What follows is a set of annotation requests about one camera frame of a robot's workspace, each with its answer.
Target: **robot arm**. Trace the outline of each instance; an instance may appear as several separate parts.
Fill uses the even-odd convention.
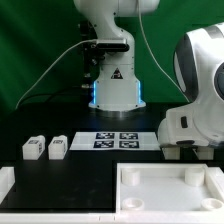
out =
[[[161,146],[224,145],[224,24],[187,33],[179,42],[175,72],[193,103],[167,111],[158,137]]]
[[[147,13],[154,11],[160,0],[139,1],[140,10]],[[141,85],[134,74],[134,38],[114,20],[117,16],[137,16],[138,0],[74,0],[74,3],[93,25],[98,37],[96,47],[106,51],[89,107],[106,116],[115,114],[119,117],[145,107],[141,100]],[[108,54],[114,47],[115,54]]]

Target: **white platform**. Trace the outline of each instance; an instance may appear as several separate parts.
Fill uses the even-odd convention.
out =
[[[77,132],[70,150],[160,150],[154,132]]]
[[[187,168],[205,170],[205,185],[191,187],[184,183]],[[140,170],[137,186],[122,186],[124,168]],[[224,201],[224,174],[219,168],[203,164],[118,164],[116,212],[105,214],[0,214],[0,224],[223,224],[222,210],[200,211],[207,197]],[[121,209],[126,197],[139,197],[145,203],[142,211]]]

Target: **white container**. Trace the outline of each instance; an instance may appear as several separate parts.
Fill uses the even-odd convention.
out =
[[[123,200],[121,209],[127,211],[142,211],[145,208],[145,203],[139,198],[127,198]]]
[[[205,181],[205,170],[203,168],[188,168],[185,171],[185,183],[193,186],[200,187]]]
[[[140,184],[140,170],[133,168],[122,169],[122,183],[128,186]]]
[[[215,198],[206,198],[201,202],[201,211],[224,212],[224,203]]]
[[[25,145],[23,145],[24,160],[38,160],[45,150],[45,137],[40,135],[31,137]]]

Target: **small white object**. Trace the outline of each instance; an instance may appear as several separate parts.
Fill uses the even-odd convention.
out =
[[[66,136],[61,135],[54,137],[48,146],[50,160],[62,160],[68,150],[68,139]]]
[[[137,186],[140,184],[140,170],[134,168],[122,169],[122,183],[127,186]]]
[[[206,198],[201,202],[201,211],[223,211],[224,203],[215,198]]]
[[[203,168],[188,168],[185,171],[185,183],[193,187],[204,185],[205,170]]]
[[[163,148],[162,150],[166,160],[180,159],[180,147]]]
[[[209,147],[198,147],[196,150],[196,155],[199,160],[213,160],[214,149]]]
[[[121,208],[128,211],[142,211],[145,208],[145,203],[139,198],[127,198],[123,200]]]
[[[3,167],[0,170],[0,204],[9,193],[15,183],[15,174],[13,167]]]
[[[38,160],[45,150],[45,137],[40,135],[31,137],[25,145],[23,145],[24,160]]]

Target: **white box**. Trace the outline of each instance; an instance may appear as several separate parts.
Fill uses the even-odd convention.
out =
[[[23,145],[24,160],[38,160],[45,150],[45,137],[40,135],[31,137],[25,145]]]
[[[68,139],[66,136],[61,135],[54,137],[48,146],[50,160],[63,160],[68,150]]]

